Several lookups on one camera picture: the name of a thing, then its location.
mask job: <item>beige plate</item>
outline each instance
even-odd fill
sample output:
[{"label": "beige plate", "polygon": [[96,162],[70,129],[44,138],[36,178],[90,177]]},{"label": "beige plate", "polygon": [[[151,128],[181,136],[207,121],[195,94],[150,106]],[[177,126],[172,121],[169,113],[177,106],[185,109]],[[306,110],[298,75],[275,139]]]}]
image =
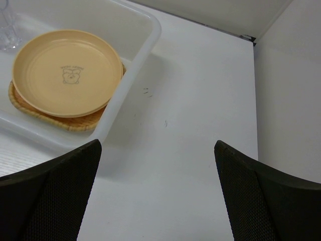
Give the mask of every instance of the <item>beige plate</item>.
[{"label": "beige plate", "polygon": [[60,30],[31,40],[18,53],[13,83],[34,108],[80,117],[107,105],[123,76],[115,50],[81,31]]}]

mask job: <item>wicker tray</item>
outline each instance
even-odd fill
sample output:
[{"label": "wicker tray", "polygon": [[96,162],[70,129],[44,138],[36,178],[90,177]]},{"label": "wicker tray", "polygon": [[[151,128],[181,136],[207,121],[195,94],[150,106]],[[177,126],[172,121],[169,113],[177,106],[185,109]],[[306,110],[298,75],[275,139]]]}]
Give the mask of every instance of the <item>wicker tray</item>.
[{"label": "wicker tray", "polygon": [[15,86],[12,82],[9,85],[9,99],[11,103],[14,105],[14,107],[20,110],[21,112],[71,132],[85,132],[94,129],[97,126],[100,117],[105,110],[104,107],[98,110],[97,112],[77,118],[60,118],[51,116],[42,113],[41,111],[37,110],[36,108],[32,107],[27,102],[25,102],[16,91]]}]

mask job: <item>white table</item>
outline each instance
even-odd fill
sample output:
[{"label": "white table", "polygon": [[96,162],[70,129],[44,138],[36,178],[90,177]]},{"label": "white table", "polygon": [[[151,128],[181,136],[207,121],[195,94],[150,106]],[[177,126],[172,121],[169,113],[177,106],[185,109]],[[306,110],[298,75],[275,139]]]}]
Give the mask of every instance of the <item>white table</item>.
[{"label": "white table", "polygon": [[[78,240],[233,240],[213,146],[257,159],[252,43],[133,5],[163,32],[103,144]],[[3,131],[0,146],[55,155]]]}]

